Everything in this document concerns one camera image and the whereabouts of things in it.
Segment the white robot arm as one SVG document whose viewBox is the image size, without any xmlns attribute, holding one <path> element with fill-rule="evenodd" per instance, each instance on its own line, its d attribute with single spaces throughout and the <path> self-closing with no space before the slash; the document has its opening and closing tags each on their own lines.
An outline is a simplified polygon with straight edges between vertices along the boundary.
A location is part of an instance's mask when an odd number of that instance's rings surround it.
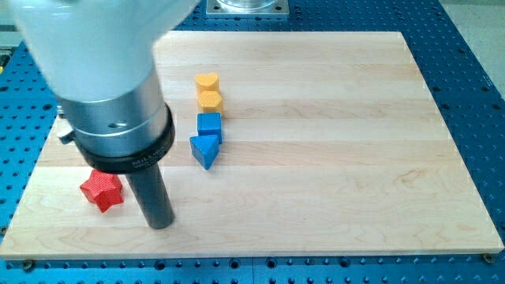
<svg viewBox="0 0 505 284">
<path fill-rule="evenodd" d="M 82 102 L 132 91 L 154 70 L 152 48 L 196 0 L 9 0 L 55 95 Z"/>
</svg>

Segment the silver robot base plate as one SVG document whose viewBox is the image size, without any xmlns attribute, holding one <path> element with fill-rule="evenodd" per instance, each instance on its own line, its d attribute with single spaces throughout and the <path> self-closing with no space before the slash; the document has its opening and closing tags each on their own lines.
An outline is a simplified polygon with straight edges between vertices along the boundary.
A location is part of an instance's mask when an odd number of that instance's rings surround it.
<svg viewBox="0 0 505 284">
<path fill-rule="evenodd" d="M 207 0 L 208 18 L 288 17 L 288 0 Z"/>
</svg>

